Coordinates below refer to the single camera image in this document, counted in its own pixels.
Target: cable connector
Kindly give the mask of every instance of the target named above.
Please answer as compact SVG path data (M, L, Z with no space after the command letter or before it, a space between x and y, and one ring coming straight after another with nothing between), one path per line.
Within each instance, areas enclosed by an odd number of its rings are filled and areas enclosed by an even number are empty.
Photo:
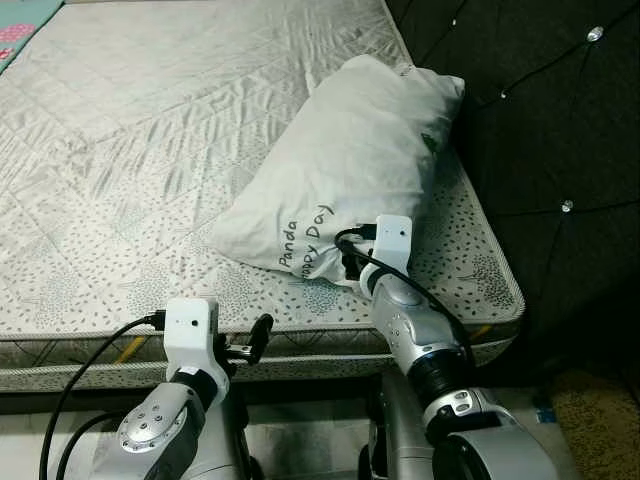
M163 332L166 314L166 310L156 310L151 315L145 316L144 321L146 324L152 325L156 332Z

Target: black tufted headboard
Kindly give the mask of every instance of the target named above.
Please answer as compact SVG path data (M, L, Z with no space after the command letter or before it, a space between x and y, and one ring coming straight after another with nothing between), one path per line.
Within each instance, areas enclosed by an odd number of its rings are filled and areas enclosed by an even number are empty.
M387 3L417 65L467 82L453 141L527 300L517 348L624 341L640 324L640 307L615 318L639 270L638 2Z

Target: mattress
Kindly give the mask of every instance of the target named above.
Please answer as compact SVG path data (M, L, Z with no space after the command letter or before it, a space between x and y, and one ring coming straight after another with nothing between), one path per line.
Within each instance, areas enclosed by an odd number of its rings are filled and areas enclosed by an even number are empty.
M175 296L215 299L242 341L276 324L240 379L352 376L391 362L370 304L209 246L309 92L347 59L410 63L380 0L65 5L0 75L0 391L62 388L119 326ZM485 362L524 300L454 151L440 159L411 274ZM161 337L116 342L83 386L149 386Z

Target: pink patterned fabric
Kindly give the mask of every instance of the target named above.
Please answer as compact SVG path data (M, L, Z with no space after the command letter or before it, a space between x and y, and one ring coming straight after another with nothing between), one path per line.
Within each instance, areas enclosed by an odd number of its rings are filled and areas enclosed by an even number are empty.
M9 55L13 52L13 48L0 48L0 60L9 58Z
M17 42L21 38L31 35L35 30L36 26L29 23L16 23L15 25L0 28L0 42Z

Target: pillow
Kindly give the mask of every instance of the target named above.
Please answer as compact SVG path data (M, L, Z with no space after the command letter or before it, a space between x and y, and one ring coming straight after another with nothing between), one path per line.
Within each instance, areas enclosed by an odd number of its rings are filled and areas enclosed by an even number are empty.
M463 80L363 55L325 79L211 229L224 256L302 278L345 279L333 238L427 205Z

